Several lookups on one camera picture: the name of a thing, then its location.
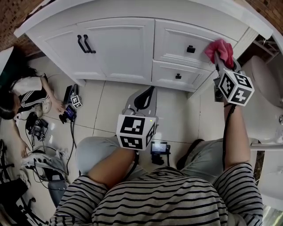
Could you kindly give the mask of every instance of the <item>cabinet door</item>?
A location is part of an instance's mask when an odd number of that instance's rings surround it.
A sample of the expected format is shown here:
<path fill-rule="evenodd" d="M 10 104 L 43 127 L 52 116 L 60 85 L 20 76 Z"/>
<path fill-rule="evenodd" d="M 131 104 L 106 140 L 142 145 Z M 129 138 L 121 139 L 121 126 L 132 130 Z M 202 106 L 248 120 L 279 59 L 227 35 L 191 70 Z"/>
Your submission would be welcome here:
<path fill-rule="evenodd" d="M 236 45 L 236 41 L 214 31 L 191 24 L 156 19 L 154 59 L 213 71 L 204 53 L 207 46 L 218 39 Z"/>
<path fill-rule="evenodd" d="M 39 37 L 45 50 L 56 59 L 59 67 L 66 68 L 74 78 L 77 79 L 105 79 L 96 55 L 84 53 L 78 43 L 78 35 L 81 36 L 80 43 L 85 50 L 84 35 L 80 34 L 77 25 L 67 26 Z"/>
<path fill-rule="evenodd" d="M 111 18 L 79 23 L 108 78 L 149 83 L 152 73 L 154 19 Z"/>

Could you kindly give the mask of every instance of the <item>white toilet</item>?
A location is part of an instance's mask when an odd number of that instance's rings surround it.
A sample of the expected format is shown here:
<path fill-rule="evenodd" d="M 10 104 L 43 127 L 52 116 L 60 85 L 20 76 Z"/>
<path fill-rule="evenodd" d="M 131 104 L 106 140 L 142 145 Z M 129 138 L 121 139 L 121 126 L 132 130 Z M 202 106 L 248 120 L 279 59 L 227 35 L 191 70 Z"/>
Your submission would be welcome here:
<path fill-rule="evenodd" d="M 249 138 L 265 144 L 282 144 L 283 105 L 278 84 L 258 56 L 253 56 L 242 69 L 255 88 L 248 104 L 242 108 Z"/>

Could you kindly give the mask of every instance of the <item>knee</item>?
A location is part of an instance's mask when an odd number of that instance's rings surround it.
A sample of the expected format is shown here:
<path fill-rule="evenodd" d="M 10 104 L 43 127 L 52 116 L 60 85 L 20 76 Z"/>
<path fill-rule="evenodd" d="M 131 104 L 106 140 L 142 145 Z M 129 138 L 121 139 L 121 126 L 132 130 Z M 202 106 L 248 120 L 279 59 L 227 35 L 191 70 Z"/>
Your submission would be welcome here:
<path fill-rule="evenodd" d="M 76 148 L 76 165 L 82 174 L 86 174 L 93 166 L 109 156 L 117 145 L 104 137 L 87 137 L 78 143 Z"/>

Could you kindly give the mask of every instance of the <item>cleaning rag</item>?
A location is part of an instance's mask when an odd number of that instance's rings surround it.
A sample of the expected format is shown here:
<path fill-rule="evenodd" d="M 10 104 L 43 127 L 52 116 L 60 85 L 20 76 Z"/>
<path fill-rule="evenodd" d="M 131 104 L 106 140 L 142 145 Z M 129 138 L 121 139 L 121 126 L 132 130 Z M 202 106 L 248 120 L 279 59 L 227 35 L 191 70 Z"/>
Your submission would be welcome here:
<path fill-rule="evenodd" d="M 232 69 L 234 63 L 233 63 L 233 49 L 231 44 L 225 42 L 223 39 L 219 39 L 210 43 L 204 52 L 209 57 L 212 63 L 214 63 L 215 51 L 219 52 L 220 58 L 225 62 L 225 66 Z"/>

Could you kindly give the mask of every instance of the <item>brick wall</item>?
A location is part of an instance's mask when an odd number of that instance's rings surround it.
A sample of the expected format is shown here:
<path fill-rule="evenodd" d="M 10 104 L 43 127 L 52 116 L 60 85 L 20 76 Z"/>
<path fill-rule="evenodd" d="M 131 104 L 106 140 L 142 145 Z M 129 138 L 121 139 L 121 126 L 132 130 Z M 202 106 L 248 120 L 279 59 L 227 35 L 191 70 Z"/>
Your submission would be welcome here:
<path fill-rule="evenodd" d="M 283 34 L 283 0 L 246 0 Z"/>
<path fill-rule="evenodd" d="M 26 36 L 17 38 L 16 26 L 43 0 L 0 0 L 0 51 L 13 45 L 19 46 L 28 56 L 40 49 Z"/>
<path fill-rule="evenodd" d="M 25 54 L 38 53 L 39 48 L 26 36 L 14 36 L 15 27 L 43 0 L 0 0 L 0 51 L 13 45 Z M 283 0 L 246 0 L 283 34 Z"/>

